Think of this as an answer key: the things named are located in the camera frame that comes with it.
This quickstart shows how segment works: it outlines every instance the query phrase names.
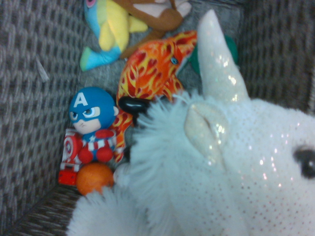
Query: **orange flame dragon plush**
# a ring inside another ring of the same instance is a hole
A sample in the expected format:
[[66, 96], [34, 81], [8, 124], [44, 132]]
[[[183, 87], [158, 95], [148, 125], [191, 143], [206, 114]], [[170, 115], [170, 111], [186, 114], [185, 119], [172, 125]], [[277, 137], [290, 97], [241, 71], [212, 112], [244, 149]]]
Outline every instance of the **orange flame dragon plush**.
[[[172, 94], [183, 90], [176, 74], [192, 54], [196, 43], [197, 32], [192, 30], [142, 44], [128, 59], [121, 73], [117, 105], [123, 97], [152, 100], [164, 95], [172, 101]], [[120, 108], [113, 123], [117, 134], [116, 162], [123, 157], [125, 131], [132, 123], [132, 115]]]

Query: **blue helmet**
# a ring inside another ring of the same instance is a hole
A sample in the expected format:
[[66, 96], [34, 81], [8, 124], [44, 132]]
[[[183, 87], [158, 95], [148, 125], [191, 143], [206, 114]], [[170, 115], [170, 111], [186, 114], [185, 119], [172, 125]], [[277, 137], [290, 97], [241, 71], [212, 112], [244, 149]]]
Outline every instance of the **blue helmet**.
[[98, 119], [101, 129], [107, 129], [115, 120], [114, 99], [105, 90], [88, 87], [79, 90], [72, 99], [69, 116], [73, 124], [80, 120]]

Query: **captain america figure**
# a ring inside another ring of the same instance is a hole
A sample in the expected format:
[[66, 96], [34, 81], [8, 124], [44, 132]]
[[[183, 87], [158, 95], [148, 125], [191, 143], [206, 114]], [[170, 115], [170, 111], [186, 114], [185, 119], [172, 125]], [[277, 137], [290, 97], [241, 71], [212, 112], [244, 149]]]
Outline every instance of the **captain america figure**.
[[78, 158], [83, 163], [108, 162], [116, 147], [116, 133], [108, 128], [118, 114], [114, 99], [101, 88], [79, 90], [70, 103], [69, 116], [83, 135]]

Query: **unicorn ear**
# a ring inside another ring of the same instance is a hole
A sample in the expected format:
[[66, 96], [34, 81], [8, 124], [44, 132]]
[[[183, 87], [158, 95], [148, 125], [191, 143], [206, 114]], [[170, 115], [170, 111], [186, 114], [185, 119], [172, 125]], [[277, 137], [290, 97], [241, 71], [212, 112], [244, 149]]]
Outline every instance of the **unicorn ear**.
[[205, 102], [193, 103], [188, 109], [184, 130], [209, 165], [219, 164], [225, 169], [221, 147], [226, 142], [229, 127], [222, 111]]
[[212, 96], [225, 102], [249, 99], [214, 10], [208, 11], [200, 21], [198, 58], [204, 97]]

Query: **brown plush toy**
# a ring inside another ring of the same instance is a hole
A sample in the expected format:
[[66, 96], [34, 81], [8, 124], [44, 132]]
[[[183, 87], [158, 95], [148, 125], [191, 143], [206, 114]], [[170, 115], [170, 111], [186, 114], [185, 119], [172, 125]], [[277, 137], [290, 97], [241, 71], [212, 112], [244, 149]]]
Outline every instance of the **brown plush toy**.
[[152, 28], [145, 38], [123, 51], [120, 56], [122, 59], [130, 57], [141, 44], [162, 38], [168, 31], [175, 30], [191, 10], [188, 0], [114, 0], [114, 2]]

